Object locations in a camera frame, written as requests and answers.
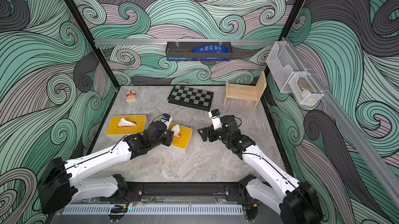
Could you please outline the small red card box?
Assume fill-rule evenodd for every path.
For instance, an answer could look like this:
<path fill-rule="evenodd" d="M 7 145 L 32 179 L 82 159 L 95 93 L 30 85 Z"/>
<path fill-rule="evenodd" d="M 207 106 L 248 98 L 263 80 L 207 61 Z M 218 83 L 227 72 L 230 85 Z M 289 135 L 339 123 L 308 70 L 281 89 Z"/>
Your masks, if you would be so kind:
<path fill-rule="evenodd" d="M 137 96 L 136 96 L 136 91 L 128 91 L 126 93 L 126 101 L 127 102 L 132 102 L 132 101 L 136 101 Z"/>

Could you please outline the yellow bamboo lid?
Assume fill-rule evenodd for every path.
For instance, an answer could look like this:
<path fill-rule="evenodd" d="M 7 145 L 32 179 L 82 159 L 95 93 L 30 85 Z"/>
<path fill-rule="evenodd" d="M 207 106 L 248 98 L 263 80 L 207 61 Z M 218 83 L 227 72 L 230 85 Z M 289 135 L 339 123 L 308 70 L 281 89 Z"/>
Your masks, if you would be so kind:
<path fill-rule="evenodd" d="M 107 135 L 130 135 L 144 131 L 147 125 L 145 115 L 136 116 L 114 116 L 106 131 Z"/>
<path fill-rule="evenodd" d="M 171 145 L 168 147 L 170 149 L 171 146 L 176 146 L 179 148 L 187 148 L 189 146 L 193 130 L 189 127 L 185 127 L 180 125 L 180 133 L 181 137 L 180 138 L 173 138 Z"/>

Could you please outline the orange tissue pack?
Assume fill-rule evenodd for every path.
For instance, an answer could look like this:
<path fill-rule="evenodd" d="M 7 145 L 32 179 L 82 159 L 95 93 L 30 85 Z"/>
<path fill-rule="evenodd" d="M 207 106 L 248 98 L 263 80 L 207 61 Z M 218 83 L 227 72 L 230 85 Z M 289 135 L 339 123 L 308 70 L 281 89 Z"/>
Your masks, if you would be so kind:
<path fill-rule="evenodd" d="M 180 138 L 181 137 L 180 125 L 179 124 L 174 125 L 170 130 L 172 131 L 174 138 Z"/>
<path fill-rule="evenodd" d="M 119 123 L 117 124 L 118 128 L 122 128 L 122 127 L 135 127 L 136 123 L 132 122 L 132 121 L 128 121 L 125 118 L 121 118 Z"/>

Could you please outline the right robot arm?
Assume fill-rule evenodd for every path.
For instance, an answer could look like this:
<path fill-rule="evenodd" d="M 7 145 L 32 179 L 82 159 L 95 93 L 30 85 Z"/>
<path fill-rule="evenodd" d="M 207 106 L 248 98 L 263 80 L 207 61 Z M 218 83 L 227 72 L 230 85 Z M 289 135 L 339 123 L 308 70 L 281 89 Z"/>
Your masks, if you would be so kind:
<path fill-rule="evenodd" d="M 228 150 L 254 168 L 266 183 L 250 178 L 243 182 L 247 194 L 274 210 L 285 224 L 319 224 L 323 212 L 315 188 L 276 165 L 258 145 L 241 133 L 234 115 L 208 113 L 212 126 L 198 129 L 204 142 L 221 141 Z"/>

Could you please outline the black wall shelf basket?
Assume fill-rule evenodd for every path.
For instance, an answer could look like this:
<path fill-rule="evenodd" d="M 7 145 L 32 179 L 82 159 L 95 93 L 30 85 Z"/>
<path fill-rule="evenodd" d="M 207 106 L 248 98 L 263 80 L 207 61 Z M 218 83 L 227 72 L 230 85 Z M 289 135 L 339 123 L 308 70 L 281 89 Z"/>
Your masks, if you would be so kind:
<path fill-rule="evenodd" d="M 224 45 L 230 49 L 229 53 L 193 53 L 192 50 L 203 45 Z M 230 42 L 168 42 L 166 45 L 166 58 L 169 61 L 218 61 L 232 58 L 232 45 Z"/>

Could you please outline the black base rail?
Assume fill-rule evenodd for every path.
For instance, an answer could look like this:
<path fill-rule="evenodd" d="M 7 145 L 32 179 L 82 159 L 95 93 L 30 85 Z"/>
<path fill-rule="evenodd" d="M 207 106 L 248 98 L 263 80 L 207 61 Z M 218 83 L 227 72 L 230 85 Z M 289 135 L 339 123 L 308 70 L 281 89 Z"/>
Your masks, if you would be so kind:
<path fill-rule="evenodd" d="M 126 182 L 119 185 L 112 197 L 122 199 L 129 194 L 139 200 L 143 196 L 221 196 L 249 199 L 245 186 L 240 182 Z"/>

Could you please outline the small wooden chair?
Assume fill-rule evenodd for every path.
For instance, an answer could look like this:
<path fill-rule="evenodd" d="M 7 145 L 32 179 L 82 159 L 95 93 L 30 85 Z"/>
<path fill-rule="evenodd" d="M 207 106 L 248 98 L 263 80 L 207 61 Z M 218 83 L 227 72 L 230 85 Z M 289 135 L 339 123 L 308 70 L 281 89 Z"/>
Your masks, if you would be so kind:
<path fill-rule="evenodd" d="M 223 105 L 226 106 L 228 98 L 243 99 L 252 101 L 253 109 L 256 109 L 266 88 L 267 79 L 264 71 L 261 72 L 255 86 L 231 84 L 226 82 Z"/>

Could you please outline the clear plastic wall bin large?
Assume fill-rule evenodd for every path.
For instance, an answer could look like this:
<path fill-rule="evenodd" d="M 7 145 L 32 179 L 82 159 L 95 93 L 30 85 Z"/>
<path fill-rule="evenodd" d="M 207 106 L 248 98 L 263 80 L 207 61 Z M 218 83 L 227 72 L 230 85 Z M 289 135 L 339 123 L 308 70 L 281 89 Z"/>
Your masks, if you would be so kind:
<path fill-rule="evenodd" d="M 304 71 L 294 46 L 286 41 L 274 43 L 267 58 L 267 66 L 281 93 L 291 93 L 290 79 L 295 73 Z"/>

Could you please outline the aluminium wall rail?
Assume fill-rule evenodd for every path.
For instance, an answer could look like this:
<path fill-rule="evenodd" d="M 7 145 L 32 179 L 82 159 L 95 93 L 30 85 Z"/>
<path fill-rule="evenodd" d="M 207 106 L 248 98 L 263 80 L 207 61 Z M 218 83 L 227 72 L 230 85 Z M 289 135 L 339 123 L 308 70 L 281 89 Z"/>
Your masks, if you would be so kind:
<path fill-rule="evenodd" d="M 317 91 L 323 94 L 322 102 L 336 120 L 337 125 L 341 128 L 344 135 L 350 139 L 352 146 L 358 151 L 369 169 L 379 180 L 386 194 L 392 200 L 396 207 L 399 206 L 399 180 L 395 174 L 389 169 L 386 162 L 377 153 L 374 147 L 367 140 L 365 135 L 360 131 L 350 116 L 345 112 L 339 102 L 322 83 L 320 77 L 306 63 L 296 50 L 294 44 L 289 38 L 282 38 L 292 49 L 297 60 L 304 67 L 306 75 L 309 76 L 310 83 L 314 85 Z"/>
<path fill-rule="evenodd" d="M 175 42 L 179 45 L 182 42 L 230 42 L 232 46 L 270 46 L 277 40 L 212 40 L 212 39 L 94 39 L 96 45 L 166 45 L 168 42 Z"/>

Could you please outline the black chessboard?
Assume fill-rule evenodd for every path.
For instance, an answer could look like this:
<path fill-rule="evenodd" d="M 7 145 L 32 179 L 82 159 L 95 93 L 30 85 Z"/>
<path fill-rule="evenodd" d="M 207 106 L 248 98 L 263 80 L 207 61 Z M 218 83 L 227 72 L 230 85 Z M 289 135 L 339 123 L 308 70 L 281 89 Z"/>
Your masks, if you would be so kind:
<path fill-rule="evenodd" d="M 169 103 L 209 112 L 214 93 L 193 87 L 175 85 L 167 100 Z"/>

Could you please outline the aluminium wall rail right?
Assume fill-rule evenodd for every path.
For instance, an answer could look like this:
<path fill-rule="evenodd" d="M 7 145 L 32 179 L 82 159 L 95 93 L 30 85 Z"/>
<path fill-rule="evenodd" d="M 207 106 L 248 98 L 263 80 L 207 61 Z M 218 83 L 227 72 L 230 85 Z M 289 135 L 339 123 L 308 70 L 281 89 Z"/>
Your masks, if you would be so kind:
<path fill-rule="evenodd" d="M 399 180 L 395 174 L 389 169 L 386 162 L 377 153 L 374 147 L 367 140 L 365 135 L 360 131 L 350 116 L 345 112 L 339 102 L 322 83 L 320 77 L 306 63 L 296 50 L 294 44 L 289 38 L 282 38 L 292 49 L 297 60 L 304 67 L 306 75 L 309 76 L 310 83 L 314 85 L 317 91 L 323 94 L 322 102 L 336 120 L 337 125 L 341 128 L 344 135 L 350 139 L 352 146 L 358 151 L 369 169 L 379 180 L 386 194 L 392 200 L 396 207 L 399 206 Z"/>

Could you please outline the clear plastic wall bin small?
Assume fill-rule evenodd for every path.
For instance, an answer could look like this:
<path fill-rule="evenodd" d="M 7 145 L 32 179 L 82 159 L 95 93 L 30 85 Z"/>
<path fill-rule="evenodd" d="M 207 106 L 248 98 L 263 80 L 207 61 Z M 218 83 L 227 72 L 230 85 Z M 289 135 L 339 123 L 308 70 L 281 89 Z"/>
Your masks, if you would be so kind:
<path fill-rule="evenodd" d="M 300 105 L 315 106 L 323 93 L 306 72 L 295 72 L 288 82 Z"/>

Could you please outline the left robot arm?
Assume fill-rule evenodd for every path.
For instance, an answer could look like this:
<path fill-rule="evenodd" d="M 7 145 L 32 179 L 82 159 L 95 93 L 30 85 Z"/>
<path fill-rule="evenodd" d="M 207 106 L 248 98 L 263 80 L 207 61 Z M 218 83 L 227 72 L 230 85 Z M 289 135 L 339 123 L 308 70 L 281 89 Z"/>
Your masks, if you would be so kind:
<path fill-rule="evenodd" d="M 84 180 L 112 165 L 147 154 L 159 145 L 169 147 L 173 137 L 179 136 L 180 127 L 168 127 L 168 122 L 155 121 L 143 132 L 124 136 L 106 149 L 67 161 L 61 157 L 51 160 L 38 181 L 39 211 L 51 214 L 76 200 L 111 197 L 121 188 L 121 177 L 113 176 L 110 182 Z"/>

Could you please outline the white tissue box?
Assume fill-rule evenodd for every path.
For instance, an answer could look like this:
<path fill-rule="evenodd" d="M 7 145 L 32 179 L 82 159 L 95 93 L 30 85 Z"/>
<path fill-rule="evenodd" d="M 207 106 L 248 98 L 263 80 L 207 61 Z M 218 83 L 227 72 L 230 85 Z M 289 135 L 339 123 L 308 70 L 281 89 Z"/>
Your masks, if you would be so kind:
<path fill-rule="evenodd" d="M 140 135 L 142 136 L 142 133 L 137 133 L 137 134 L 116 134 L 116 135 L 106 135 L 110 140 L 113 142 L 118 142 L 120 140 L 123 140 L 125 137 L 131 137 L 134 135 Z"/>
<path fill-rule="evenodd" d="M 176 146 L 171 146 L 170 150 L 179 154 L 187 154 L 187 148 L 183 149 Z"/>

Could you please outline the aluminium wall rail back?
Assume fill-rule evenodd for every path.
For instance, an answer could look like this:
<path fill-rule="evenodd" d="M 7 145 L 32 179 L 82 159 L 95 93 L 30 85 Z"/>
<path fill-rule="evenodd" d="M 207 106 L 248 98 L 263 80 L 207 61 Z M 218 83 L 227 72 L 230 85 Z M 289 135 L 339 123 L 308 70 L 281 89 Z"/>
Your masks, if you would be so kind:
<path fill-rule="evenodd" d="M 175 42 L 179 45 L 182 42 L 230 42 L 232 46 L 270 46 L 277 40 L 212 40 L 212 39 L 94 39 L 96 45 L 166 45 L 168 42 Z"/>

